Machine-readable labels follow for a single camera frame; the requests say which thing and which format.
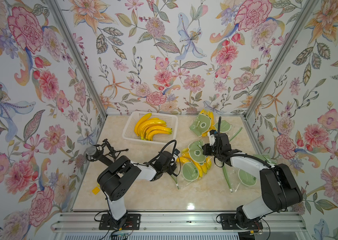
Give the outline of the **zip-top bag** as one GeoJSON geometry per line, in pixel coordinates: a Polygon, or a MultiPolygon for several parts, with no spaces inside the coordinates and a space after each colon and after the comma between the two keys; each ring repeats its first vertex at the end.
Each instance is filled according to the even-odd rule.
{"type": "Polygon", "coordinates": [[[236,192],[240,185],[252,187],[259,182],[259,172],[261,170],[272,168],[276,162],[269,158],[269,155],[249,155],[243,153],[233,154],[230,158],[222,159],[223,173],[231,193],[236,192]],[[233,167],[234,176],[238,177],[240,182],[233,184],[231,175],[228,173],[227,166],[233,167]]]}
{"type": "Polygon", "coordinates": [[[204,155],[204,145],[203,140],[194,141],[177,156],[178,169],[172,179],[178,190],[199,184],[212,169],[213,157],[204,155]]]}
{"type": "Polygon", "coordinates": [[[206,137],[210,131],[217,131],[218,128],[220,128],[221,133],[228,134],[233,129],[233,125],[226,120],[221,120],[219,124],[215,121],[213,112],[201,110],[190,125],[189,130],[197,137],[206,137]]]}

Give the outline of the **yellow banana bunch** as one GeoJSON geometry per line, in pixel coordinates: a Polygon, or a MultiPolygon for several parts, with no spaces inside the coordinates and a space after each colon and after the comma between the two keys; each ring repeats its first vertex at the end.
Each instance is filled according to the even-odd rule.
{"type": "Polygon", "coordinates": [[[173,130],[167,127],[167,123],[158,118],[148,119],[139,127],[139,137],[145,141],[152,141],[155,135],[171,135],[172,133],[173,130]]]}

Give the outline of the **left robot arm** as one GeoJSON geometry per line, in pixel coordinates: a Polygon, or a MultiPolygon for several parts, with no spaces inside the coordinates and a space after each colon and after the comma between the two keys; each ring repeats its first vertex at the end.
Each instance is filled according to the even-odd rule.
{"type": "Polygon", "coordinates": [[[121,156],[98,176],[97,183],[106,196],[114,221],[124,219],[127,215],[124,195],[136,180],[154,182],[164,174],[175,173],[177,164],[174,155],[161,151],[144,164],[134,163],[128,157],[121,156]]]}

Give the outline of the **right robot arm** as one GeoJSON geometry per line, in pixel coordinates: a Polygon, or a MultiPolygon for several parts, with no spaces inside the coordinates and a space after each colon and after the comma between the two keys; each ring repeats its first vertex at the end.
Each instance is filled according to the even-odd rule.
{"type": "Polygon", "coordinates": [[[290,168],[232,149],[227,134],[211,130],[203,155],[212,156],[223,165],[240,169],[260,181],[261,196],[236,210],[236,223],[242,228],[261,217],[287,209],[302,202],[303,196],[290,168]]]}

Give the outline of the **white plastic basket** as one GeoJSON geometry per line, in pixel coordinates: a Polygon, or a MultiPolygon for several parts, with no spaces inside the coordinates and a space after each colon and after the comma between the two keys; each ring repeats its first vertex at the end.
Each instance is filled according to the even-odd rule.
{"type": "Polygon", "coordinates": [[[133,112],[122,137],[135,143],[164,145],[176,139],[177,128],[178,117],[174,115],[133,112]]]}

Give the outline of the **black microphone on tripod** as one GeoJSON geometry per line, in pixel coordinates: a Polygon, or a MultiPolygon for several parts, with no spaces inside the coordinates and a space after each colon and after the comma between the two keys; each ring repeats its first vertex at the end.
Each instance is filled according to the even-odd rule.
{"type": "Polygon", "coordinates": [[[129,149],[115,150],[108,139],[104,139],[102,144],[95,144],[87,147],[84,152],[84,157],[89,162],[101,162],[106,166],[114,163],[122,152],[127,152],[129,149]]]}

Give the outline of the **aluminium front rail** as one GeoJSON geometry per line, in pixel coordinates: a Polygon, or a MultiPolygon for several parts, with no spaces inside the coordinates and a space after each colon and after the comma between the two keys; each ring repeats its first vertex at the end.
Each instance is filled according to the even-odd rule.
{"type": "MultiPolygon", "coordinates": [[[[142,232],[221,232],[222,225],[214,211],[130,211],[139,214],[142,232]]],[[[58,215],[51,225],[53,233],[100,233],[101,215],[95,212],[70,212],[58,215]]],[[[261,219],[263,230],[271,232],[306,232],[302,217],[295,212],[273,213],[261,219]]]]}

